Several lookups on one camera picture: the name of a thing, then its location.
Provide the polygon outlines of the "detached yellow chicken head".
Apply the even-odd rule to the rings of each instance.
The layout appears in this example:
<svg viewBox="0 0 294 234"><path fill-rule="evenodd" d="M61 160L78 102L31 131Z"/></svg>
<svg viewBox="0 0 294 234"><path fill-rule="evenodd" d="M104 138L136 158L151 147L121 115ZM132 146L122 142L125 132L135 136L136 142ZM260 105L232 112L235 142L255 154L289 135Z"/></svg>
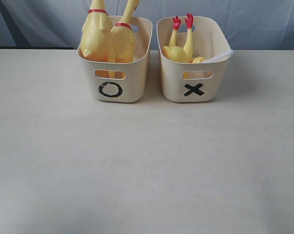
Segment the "detached yellow chicken head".
<svg viewBox="0 0 294 234"><path fill-rule="evenodd" d="M222 59L231 56L234 53L234 50L230 49L222 54L219 54L217 56L214 56L212 58L206 59L205 57L196 57L192 59L191 63L214 63L214 62L220 62Z"/></svg>

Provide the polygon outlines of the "headless yellow rubber chicken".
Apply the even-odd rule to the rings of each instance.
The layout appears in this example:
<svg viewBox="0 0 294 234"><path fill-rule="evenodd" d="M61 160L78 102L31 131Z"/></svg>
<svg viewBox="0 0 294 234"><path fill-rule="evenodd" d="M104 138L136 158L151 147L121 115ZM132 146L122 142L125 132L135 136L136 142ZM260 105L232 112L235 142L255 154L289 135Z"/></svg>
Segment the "headless yellow rubber chicken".
<svg viewBox="0 0 294 234"><path fill-rule="evenodd" d="M173 17L173 30L169 40L169 44L163 46L163 55L173 62L190 63L193 56L193 21L194 17L191 13L186 14L187 18L184 19L187 28L186 41L183 47L177 45L177 34L181 26L181 19L176 16Z"/></svg>

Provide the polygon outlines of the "grey backdrop curtain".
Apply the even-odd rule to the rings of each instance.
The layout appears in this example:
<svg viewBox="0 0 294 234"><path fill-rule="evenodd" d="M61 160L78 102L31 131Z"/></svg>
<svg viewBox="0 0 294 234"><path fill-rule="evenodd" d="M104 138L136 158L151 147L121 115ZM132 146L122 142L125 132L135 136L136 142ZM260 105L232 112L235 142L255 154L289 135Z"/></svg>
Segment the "grey backdrop curtain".
<svg viewBox="0 0 294 234"><path fill-rule="evenodd" d="M73 48L88 0L0 0L0 47ZM235 50L294 50L294 0L142 0L134 15L156 24L186 13L216 21Z"/></svg>

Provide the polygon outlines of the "large yellow rubber chicken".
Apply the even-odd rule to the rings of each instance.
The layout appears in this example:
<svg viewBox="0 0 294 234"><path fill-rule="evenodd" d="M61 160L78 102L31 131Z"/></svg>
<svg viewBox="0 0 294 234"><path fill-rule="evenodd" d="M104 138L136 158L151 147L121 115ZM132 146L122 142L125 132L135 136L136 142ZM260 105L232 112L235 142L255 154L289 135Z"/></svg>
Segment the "large yellow rubber chicken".
<svg viewBox="0 0 294 234"><path fill-rule="evenodd" d="M82 27L80 52L85 59L115 63L112 43L112 21L103 0L93 0Z"/></svg>

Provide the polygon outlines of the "cream bin marked X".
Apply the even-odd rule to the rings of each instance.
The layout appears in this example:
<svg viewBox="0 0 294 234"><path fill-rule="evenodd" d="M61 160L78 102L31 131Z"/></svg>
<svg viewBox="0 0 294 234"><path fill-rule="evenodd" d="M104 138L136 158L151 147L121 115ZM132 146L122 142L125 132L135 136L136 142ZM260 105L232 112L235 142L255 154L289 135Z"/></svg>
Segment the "cream bin marked X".
<svg viewBox="0 0 294 234"><path fill-rule="evenodd" d="M193 56L212 58L230 50L220 26L211 18L193 16ZM177 34L177 45L183 47L187 28L184 19L179 17L181 26ZM157 22L162 92L172 102L205 102L212 100L219 89L228 61L231 56L214 63L178 63L168 60L162 48L169 44L173 30L173 17Z"/></svg>

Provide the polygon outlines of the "cream bin marked O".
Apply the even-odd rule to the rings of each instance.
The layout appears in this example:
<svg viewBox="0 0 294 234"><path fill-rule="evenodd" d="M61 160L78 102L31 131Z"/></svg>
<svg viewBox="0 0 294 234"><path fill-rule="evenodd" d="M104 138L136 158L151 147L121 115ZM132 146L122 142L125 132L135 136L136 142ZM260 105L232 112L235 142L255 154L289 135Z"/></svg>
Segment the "cream bin marked O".
<svg viewBox="0 0 294 234"><path fill-rule="evenodd" d="M106 63L80 57L83 77L88 82L92 96L101 101L131 103L138 101L145 92L149 67L152 22L142 17L131 17L134 33L134 58L132 63Z"/></svg>

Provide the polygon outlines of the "yellow rubber chicken with head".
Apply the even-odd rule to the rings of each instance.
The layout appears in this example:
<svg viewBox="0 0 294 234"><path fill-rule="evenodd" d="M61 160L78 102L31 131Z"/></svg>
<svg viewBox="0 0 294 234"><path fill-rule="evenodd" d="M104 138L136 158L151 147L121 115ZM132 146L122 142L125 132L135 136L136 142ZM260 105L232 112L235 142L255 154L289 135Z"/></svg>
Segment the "yellow rubber chicken with head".
<svg viewBox="0 0 294 234"><path fill-rule="evenodd" d="M139 0L128 0L122 17L111 29L116 63L133 62L135 41L130 18L139 2Z"/></svg>

